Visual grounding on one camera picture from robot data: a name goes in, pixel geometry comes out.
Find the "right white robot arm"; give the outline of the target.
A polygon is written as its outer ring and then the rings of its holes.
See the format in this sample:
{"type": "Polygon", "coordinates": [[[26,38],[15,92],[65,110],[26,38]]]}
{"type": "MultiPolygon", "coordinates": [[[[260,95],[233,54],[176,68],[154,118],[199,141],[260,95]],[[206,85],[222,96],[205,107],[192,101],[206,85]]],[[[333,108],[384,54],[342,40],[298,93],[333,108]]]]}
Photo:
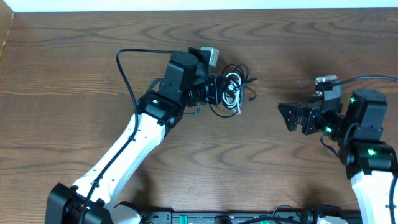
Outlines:
{"type": "Polygon", "coordinates": [[[387,111],[386,97],[374,90],[353,92],[345,114],[341,112],[342,91],[324,91],[307,105],[279,103],[287,129],[310,135],[322,131],[337,142],[334,150],[346,169],[359,203],[363,223],[396,223],[397,156],[381,141],[387,111]]]}

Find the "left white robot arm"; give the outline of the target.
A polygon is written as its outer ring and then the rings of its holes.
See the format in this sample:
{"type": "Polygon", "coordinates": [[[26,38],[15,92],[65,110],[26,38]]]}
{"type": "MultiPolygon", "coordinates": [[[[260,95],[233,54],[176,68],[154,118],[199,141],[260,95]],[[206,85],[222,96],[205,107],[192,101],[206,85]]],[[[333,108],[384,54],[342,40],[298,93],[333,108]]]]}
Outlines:
{"type": "Polygon", "coordinates": [[[218,50],[214,47],[171,51],[163,78],[155,79],[139,98],[122,135],[107,153],[71,187],[58,183],[47,198],[46,223],[139,223],[116,201],[144,158],[182,119],[185,108],[217,105],[229,80],[211,75],[218,50]]]}

